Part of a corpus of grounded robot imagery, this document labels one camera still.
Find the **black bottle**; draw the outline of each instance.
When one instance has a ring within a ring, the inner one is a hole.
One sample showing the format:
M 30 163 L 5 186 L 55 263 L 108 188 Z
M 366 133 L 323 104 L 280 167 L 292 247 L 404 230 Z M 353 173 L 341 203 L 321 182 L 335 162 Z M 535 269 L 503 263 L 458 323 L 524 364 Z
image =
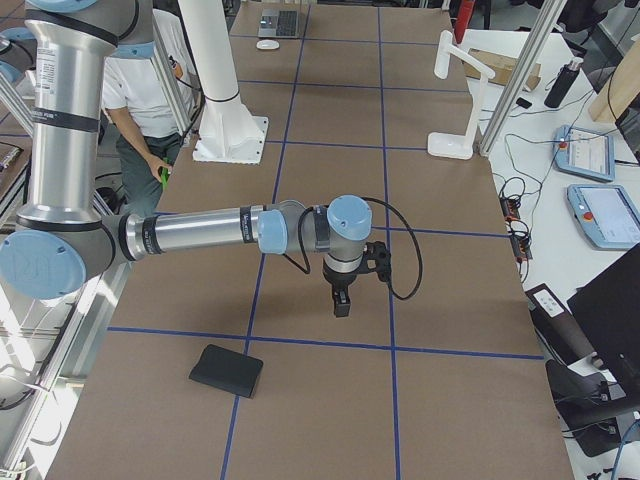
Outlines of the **black bottle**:
M 544 104 L 547 107 L 558 108 L 558 106 L 560 106 L 560 103 L 564 100 L 564 97 L 567 95 L 571 85 L 573 85 L 573 82 L 578 77 L 582 62 L 582 58 L 573 57 L 571 62 L 562 67 L 560 75 L 558 75 L 556 82 L 553 84 L 549 95 L 544 99 Z

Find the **white desk lamp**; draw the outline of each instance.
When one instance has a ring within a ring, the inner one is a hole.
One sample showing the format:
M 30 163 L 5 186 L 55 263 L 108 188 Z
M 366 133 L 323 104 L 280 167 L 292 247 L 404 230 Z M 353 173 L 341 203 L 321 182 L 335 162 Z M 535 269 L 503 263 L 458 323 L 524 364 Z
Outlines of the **white desk lamp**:
M 480 88 L 473 96 L 473 109 L 467 124 L 467 131 L 464 135 L 453 135 L 451 133 L 430 133 L 427 140 L 427 150 L 430 155 L 436 157 L 450 157 L 468 160 L 473 155 L 473 140 L 478 128 L 480 110 L 484 100 L 489 79 L 495 76 L 495 72 L 481 61 L 473 58 L 464 50 L 453 45 L 453 34 L 445 30 L 440 34 L 440 44 L 438 45 L 438 55 L 433 72 L 438 78 L 445 79 L 449 75 L 449 58 L 454 55 L 467 62 L 480 72 Z

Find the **green object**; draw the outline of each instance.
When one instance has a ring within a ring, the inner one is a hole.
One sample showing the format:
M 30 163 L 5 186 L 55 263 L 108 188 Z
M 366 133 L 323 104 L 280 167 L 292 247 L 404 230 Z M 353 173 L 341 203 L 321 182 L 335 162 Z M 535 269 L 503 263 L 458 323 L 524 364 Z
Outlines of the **green object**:
M 169 163 L 169 159 L 164 157 L 163 160 L 165 163 Z M 169 169 L 166 167 L 160 168 L 160 182 L 162 183 L 162 190 L 167 188 L 167 182 L 169 181 Z

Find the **laptop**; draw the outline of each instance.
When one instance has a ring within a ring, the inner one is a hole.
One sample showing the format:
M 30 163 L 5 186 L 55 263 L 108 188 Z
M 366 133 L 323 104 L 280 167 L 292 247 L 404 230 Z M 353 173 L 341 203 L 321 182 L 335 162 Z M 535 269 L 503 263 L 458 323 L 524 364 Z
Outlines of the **laptop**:
M 262 10 L 258 36 L 260 38 L 298 38 L 300 36 L 302 1 L 298 2 L 298 10 L 279 10 L 265 8 Z

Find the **brown cardboard floor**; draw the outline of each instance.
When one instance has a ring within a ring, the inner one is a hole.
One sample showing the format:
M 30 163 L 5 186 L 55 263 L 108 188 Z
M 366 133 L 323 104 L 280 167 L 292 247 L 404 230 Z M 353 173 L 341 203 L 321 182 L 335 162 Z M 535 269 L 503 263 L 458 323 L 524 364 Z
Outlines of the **brown cardboard floor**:
M 260 165 L 185 150 L 159 210 L 387 199 L 418 230 L 422 288 L 399 302 L 359 278 L 337 319 L 319 256 L 310 276 L 254 246 L 140 262 L 48 478 L 572 478 L 489 165 L 425 153 L 471 109 L 459 64 L 430 72 L 448 18 L 305 6 L 304 38 L 259 52 L 261 8 L 231 35 L 242 99 L 270 119 Z M 404 294 L 412 244 L 373 211 Z M 187 379 L 209 343 L 265 362 L 253 399 Z

